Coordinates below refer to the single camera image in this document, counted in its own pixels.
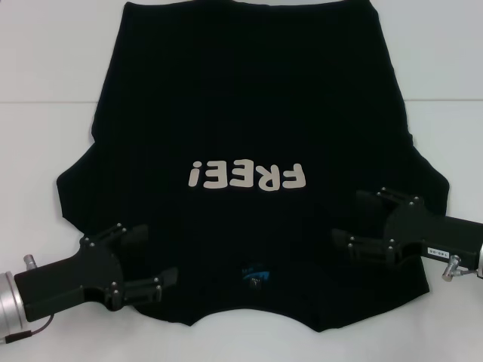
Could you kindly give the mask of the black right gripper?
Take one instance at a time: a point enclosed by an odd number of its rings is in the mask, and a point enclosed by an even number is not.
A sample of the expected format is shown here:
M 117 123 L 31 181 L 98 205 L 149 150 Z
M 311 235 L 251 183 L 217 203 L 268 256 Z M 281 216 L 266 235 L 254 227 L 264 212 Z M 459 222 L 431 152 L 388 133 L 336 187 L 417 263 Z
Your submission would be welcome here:
M 448 262 L 457 255 L 461 266 L 482 265 L 481 223 L 435 215 L 419 196 L 387 187 L 374 192 L 358 190 L 355 195 L 364 210 L 393 211 L 386 220 L 384 240 L 331 231 L 334 246 L 352 261 L 394 265 L 419 255 Z

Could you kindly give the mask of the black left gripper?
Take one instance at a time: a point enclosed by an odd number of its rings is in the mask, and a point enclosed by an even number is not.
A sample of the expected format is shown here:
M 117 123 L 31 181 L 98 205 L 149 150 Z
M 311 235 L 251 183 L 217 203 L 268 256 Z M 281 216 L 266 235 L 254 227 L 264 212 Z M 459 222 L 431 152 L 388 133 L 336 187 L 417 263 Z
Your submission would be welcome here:
M 124 282 L 115 254 L 117 247 L 136 246 L 148 239 L 148 225 L 128 228 L 117 223 L 96 235 L 85 235 L 75 255 L 15 275 L 26 319 L 37 321 L 86 302 L 98 302 L 110 311 L 160 302 L 163 290 L 177 284 L 178 268 Z

